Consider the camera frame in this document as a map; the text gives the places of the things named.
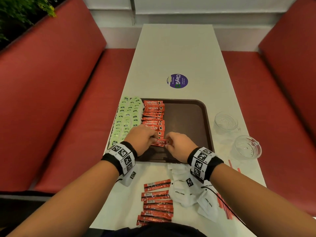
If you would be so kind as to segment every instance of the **brown tray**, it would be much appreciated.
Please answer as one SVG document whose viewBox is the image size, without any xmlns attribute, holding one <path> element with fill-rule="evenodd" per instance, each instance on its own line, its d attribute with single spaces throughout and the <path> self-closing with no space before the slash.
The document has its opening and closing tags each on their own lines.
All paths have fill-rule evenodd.
<svg viewBox="0 0 316 237">
<path fill-rule="evenodd" d="M 197 146 L 214 151 L 205 105 L 198 100 L 159 99 L 165 104 L 165 135 L 170 131 L 186 134 Z M 136 161 L 179 163 L 164 147 L 151 146 Z"/>
</svg>

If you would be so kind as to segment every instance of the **wire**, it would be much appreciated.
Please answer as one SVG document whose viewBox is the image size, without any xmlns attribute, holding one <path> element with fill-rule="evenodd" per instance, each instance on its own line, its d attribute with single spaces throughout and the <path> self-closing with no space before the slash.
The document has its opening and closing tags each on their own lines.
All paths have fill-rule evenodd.
<svg viewBox="0 0 316 237">
<path fill-rule="evenodd" d="M 237 218 L 244 226 L 246 226 L 248 230 L 251 231 L 251 229 L 234 213 L 234 211 L 232 211 L 232 209 L 223 201 L 223 199 L 222 199 L 221 197 L 219 197 L 218 194 L 216 194 L 216 193 L 215 193 L 213 190 L 211 190 L 209 187 L 202 186 L 201 188 L 202 188 L 202 189 L 203 189 L 203 188 L 207 188 L 207 189 L 209 189 L 210 191 L 212 191 L 212 192 L 223 202 L 223 204 L 236 216 L 236 218 Z"/>
</svg>

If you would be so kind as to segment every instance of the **white table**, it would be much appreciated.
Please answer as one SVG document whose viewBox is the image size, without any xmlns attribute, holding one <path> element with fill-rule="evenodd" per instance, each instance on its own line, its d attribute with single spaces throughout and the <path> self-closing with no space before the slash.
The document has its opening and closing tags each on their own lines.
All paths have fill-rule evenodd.
<svg viewBox="0 0 316 237">
<path fill-rule="evenodd" d="M 182 74 L 188 85 L 176 89 L 167 84 L 171 74 Z M 203 102 L 212 131 L 215 152 L 228 164 L 234 139 L 248 135 L 212 25 L 143 26 L 122 96 L 154 99 L 196 99 Z M 212 130 L 214 118 L 228 110 L 239 121 L 240 132 L 219 135 Z M 167 164 L 138 163 L 141 171 L 130 187 L 117 183 L 92 223 L 92 228 L 120 229 L 136 226 L 142 211 L 143 184 L 171 178 Z M 265 186 L 257 160 L 244 164 L 241 172 Z M 220 210 L 217 223 L 197 213 L 198 205 L 183 208 L 174 203 L 173 222 L 199 229 L 207 236 L 254 236 L 237 220 L 227 220 Z"/>
</svg>

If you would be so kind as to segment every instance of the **leaves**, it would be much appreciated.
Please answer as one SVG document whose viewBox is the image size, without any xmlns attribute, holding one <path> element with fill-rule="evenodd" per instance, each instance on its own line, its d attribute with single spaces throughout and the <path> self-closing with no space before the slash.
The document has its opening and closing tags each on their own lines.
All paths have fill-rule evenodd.
<svg viewBox="0 0 316 237">
<path fill-rule="evenodd" d="M 49 16 L 55 17 L 55 11 L 50 4 L 51 1 L 57 0 L 0 0 L 0 41 L 7 40 L 1 32 L 2 24 L 8 18 L 18 20 L 20 23 L 33 24 L 28 19 L 29 13 L 36 13 L 38 8 L 47 12 Z"/>
</svg>

